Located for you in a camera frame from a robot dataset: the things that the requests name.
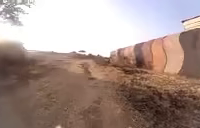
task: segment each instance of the dusty ground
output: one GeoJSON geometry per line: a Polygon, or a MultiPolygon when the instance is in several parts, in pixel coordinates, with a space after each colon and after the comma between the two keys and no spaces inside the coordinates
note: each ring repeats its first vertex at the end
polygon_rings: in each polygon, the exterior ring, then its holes
{"type": "Polygon", "coordinates": [[[0,128],[200,128],[200,80],[29,53],[0,69],[0,128]]]}

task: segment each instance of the painted wall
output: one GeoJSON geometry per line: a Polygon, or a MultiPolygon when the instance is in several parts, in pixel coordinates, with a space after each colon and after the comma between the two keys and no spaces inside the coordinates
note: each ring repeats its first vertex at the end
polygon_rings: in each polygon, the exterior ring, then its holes
{"type": "Polygon", "coordinates": [[[200,78],[200,28],[120,48],[111,53],[117,66],[200,78]]]}

